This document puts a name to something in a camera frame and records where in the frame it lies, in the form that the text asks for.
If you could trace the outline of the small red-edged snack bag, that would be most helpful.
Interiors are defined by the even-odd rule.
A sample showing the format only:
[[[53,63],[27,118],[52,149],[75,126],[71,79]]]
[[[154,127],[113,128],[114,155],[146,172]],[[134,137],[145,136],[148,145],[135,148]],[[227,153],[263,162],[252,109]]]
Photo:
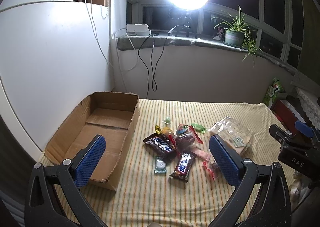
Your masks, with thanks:
[[[202,165],[204,169],[209,173],[213,181],[216,181],[220,175],[220,168],[215,160],[203,161]]]

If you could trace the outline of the pink snack packet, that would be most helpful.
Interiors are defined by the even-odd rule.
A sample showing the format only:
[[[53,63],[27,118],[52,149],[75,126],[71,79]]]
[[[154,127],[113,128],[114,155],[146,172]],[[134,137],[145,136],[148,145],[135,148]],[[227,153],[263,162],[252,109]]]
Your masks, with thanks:
[[[204,161],[210,161],[211,155],[205,151],[202,151],[198,148],[193,149],[193,153],[196,154],[196,156]]]

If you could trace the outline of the dark dates clear bag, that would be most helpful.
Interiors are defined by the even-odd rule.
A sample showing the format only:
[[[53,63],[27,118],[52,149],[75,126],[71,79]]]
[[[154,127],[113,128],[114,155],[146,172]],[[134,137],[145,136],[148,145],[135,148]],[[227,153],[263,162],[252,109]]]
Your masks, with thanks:
[[[176,149],[180,153],[187,150],[195,141],[197,141],[199,144],[203,144],[203,141],[197,135],[197,132],[194,130],[194,128],[191,125],[188,125],[188,126],[190,131],[188,134],[175,137]]]

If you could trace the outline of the green mint candy packet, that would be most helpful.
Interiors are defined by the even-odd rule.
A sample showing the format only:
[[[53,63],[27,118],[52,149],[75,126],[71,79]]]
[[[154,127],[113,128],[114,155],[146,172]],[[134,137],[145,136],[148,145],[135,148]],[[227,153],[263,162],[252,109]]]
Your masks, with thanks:
[[[166,172],[167,172],[166,163],[160,157],[155,157],[154,174],[166,174]]]

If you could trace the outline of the green candy wrapper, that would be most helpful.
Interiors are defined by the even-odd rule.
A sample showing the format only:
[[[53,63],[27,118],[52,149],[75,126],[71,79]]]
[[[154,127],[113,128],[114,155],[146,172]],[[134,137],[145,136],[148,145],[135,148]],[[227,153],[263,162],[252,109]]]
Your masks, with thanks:
[[[191,126],[198,133],[204,134],[206,132],[206,127],[197,123],[192,123]]]

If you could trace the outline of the colourful snack packet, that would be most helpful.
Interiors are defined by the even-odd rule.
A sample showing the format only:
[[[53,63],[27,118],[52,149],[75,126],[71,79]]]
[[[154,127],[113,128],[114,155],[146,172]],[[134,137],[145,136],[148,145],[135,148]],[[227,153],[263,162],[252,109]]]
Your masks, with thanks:
[[[188,134],[189,132],[190,131],[188,125],[180,124],[176,129],[176,136]]]

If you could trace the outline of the grey windowsill cover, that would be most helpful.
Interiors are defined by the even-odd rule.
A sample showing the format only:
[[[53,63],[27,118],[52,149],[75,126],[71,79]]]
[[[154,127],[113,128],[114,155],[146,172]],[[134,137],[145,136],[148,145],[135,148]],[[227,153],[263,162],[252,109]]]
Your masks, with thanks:
[[[206,40],[206,39],[194,39],[194,38],[187,38],[187,37],[169,37],[166,35],[155,35],[155,36],[121,36],[117,39],[117,49],[120,51],[129,51],[129,50],[136,50],[139,49],[146,49],[154,47],[162,47],[165,46],[197,46],[202,48],[211,48],[211,49],[220,49],[225,51],[232,51],[238,52],[243,55],[243,60],[251,57],[253,62],[255,63],[258,57],[264,58],[271,62],[274,65],[277,65],[291,75],[295,75],[296,68],[292,67],[289,64],[282,62],[281,60],[276,59],[276,57],[272,57],[263,52],[256,52],[251,56],[246,49],[240,49],[233,46],[229,46],[223,44],[221,41],[218,40]]]

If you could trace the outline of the green snack bag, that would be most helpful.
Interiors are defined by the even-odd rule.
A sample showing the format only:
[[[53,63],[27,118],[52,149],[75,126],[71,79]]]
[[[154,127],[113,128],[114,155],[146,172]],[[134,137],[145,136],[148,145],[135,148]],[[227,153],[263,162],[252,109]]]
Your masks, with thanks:
[[[268,108],[271,108],[279,93],[285,93],[285,89],[283,88],[280,80],[275,77],[266,91],[266,94],[263,98],[263,104],[265,104]]]

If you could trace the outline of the yellow candy wrapper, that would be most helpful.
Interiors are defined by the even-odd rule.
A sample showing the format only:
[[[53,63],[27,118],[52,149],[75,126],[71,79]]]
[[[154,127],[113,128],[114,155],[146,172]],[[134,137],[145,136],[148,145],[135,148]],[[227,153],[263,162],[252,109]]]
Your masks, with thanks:
[[[155,132],[156,132],[158,135],[160,135],[160,134],[162,133],[161,127],[158,126],[158,125],[155,125]]]

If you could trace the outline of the small green-white candy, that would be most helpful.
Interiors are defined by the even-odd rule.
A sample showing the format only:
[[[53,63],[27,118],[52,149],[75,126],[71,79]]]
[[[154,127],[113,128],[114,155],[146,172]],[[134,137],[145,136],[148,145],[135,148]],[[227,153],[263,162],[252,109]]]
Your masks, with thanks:
[[[165,119],[163,120],[163,123],[170,125],[171,124],[171,117],[170,116],[165,117]]]

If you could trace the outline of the snickers bar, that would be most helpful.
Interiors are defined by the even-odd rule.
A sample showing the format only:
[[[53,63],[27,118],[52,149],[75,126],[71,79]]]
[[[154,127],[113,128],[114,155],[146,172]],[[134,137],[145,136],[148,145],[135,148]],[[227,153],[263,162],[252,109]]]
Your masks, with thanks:
[[[189,180],[189,173],[197,155],[190,151],[185,151],[180,155],[179,161],[172,172],[170,174],[171,178],[175,178],[185,183]]]
[[[169,138],[163,133],[153,133],[143,140],[151,146],[164,162],[171,162],[176,157],[176,150]]]

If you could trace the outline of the white power strip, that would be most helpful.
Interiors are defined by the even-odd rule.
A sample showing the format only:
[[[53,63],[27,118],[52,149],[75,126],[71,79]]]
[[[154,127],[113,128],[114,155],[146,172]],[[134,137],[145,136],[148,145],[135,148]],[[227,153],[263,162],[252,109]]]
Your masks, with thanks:
[[[150,36],[151,30],[147,24],[127,24],[126,33],[129,36]]]

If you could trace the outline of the potted spider plant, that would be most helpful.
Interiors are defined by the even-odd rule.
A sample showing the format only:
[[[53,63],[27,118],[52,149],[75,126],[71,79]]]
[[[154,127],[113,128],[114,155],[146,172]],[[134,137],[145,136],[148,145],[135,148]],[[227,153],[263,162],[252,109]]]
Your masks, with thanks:
[[[252,30],[245,21],[245,14],[242,12],[241,6],[238,6],[238,12],[235,16],[228,13],[230,21],[225,18],[219,18],[220,22],[214,26],[217,29],[217,36],[224,34],[224,39],[220,39],[224,44],[244,49],[247,53],[244,55],[242,61],[244,62],[248,57],[251,57],[253,66],[255,66],[255,59],[257,54],[263,54],[261,48],[257,47],[257,42],[252,36]]]

